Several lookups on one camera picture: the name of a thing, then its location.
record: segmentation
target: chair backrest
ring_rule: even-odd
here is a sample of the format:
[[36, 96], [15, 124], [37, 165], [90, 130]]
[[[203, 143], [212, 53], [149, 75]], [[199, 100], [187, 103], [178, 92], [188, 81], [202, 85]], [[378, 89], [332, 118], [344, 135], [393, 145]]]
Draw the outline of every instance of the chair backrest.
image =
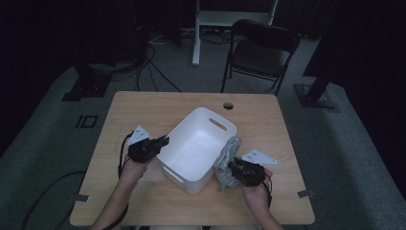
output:
[[242, 35], [260, 46], [284, 50], [291, 54], [295, 53], [300, 43], [299, 35], [286, 28], [270, 26], [249, 19], [240, 19], [234, 23], [231, 32], [232, 38], [234, 35]]

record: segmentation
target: black curtain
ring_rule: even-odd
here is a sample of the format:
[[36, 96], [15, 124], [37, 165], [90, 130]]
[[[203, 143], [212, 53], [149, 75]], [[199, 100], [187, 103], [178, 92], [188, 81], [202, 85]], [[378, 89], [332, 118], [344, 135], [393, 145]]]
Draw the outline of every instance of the black curtain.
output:
[[128, 32], [128, 2], [0, 2], [0, 154], [67, 68], [77, 62], [114, 65], [113, 50], [123, 42], [113, 35]]
[[273, 25], [320, 38], [340, 0], [279, 0]]
[[404, 197], [405, 31], [404, 1], [342, 0], [304, 71], [305, 76], [328, 77], [345, 88]]

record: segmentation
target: human arm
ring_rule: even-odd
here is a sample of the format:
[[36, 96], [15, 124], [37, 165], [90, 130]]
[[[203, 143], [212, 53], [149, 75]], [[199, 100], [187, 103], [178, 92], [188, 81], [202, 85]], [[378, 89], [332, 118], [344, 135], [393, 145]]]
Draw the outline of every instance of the human arm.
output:
[[[138, 180], [146, 172], [147, 165], [154, 159], [155, 157], [143, 164], [128, 160], [128, 156], [126, 157], [125, 160], [128, 161], [124, 164], [119, 182], [104, 205], [104, 208], [101, 210], [98, 218], [93, 223], [92, 230], [104, 229], [120, 217], [131, 198], [132, 191], [138, 184]], [[121, 225], [118, 224], [113, 229], [120, 228]]]
[[[268, 184], [272, 176], [272, 172], [265, 169], [265, 173], [269, 176], [265, 176], [264, 183]], [[244, 195], [245, 203], [251, 211], [254, 218], [260, 224], [263, 230], [280, 230], [283, 229], [278, 221], [272, 216], [268, 207], [268, 193], [267, 189], [259, 184], [255, 187], [246, 187], [241, 185], [241, 190]]]

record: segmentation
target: gray cloth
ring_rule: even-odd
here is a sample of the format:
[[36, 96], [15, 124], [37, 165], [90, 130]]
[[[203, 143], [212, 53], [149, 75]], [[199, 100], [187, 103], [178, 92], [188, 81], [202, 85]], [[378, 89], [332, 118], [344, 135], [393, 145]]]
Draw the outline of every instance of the gray cloth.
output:
[[227, 187], [235, 188], [238, 186], [238, 180], [232, 176], [231, 169], [228, 168], [230, 162], [234, 162], [241, 139], [234, 136], [227, 141], [227, 144], [221, 150], [220, 155], [214, 161], [215, 174], [221, 182], [220, 192], [224, 192]]

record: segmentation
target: gray carpet floor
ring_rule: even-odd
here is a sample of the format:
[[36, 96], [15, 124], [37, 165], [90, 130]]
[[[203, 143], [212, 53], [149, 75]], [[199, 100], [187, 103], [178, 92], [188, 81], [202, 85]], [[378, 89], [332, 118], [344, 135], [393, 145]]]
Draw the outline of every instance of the gray carpet floor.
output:
[[[221, 41], [215, 35], [203, 37]], [[202, 42], [200, 64], [192, 66], [192, 43], [185, 38], [179, 47], [164, 38], [156, 39], [151, 44], [156, 50], [152, 61], [183, 92], [219, 92], [228, 45]], [[406, 202], [344, 89], [333, 84], [327, 88], [337, 105], [334, 110], [301, 107], [293, 84], [313, 83], [314, 78], [304, 78], [303, 72], [317, 43], [302, 39], [278, 96], [304, 183], [316, 193], [310, 199], [316, 220], [307, 228], [406, 229]], [[148, 56], [153, 56], [151, 49]], [[94, 66], [104, 71], [112, 69]], [[103, 98], [62, 102], [77, 77], [70, 68], [56, 79], [0, 158], [0, 229], [22, 229], [24, 224], [24, 229], [86, 229], [72, 226], [68, 215], [113, 96], [117, 91], [137, 90], [137, 74], [114, 75]], [[149, 65], [140, 75], [139, 86], [142, 91], [155, 91], [154, 84], [158, 91], [176, 91]], [[269, 81], [235, 75], [227, 80], [225, 92], [273, 93], [269, 85]], [[77, 126], [80, 116], [98, 116], [98, 120], [94, 127], [81, 127]], [[50, 187], [68, 173], [73, 174]]]

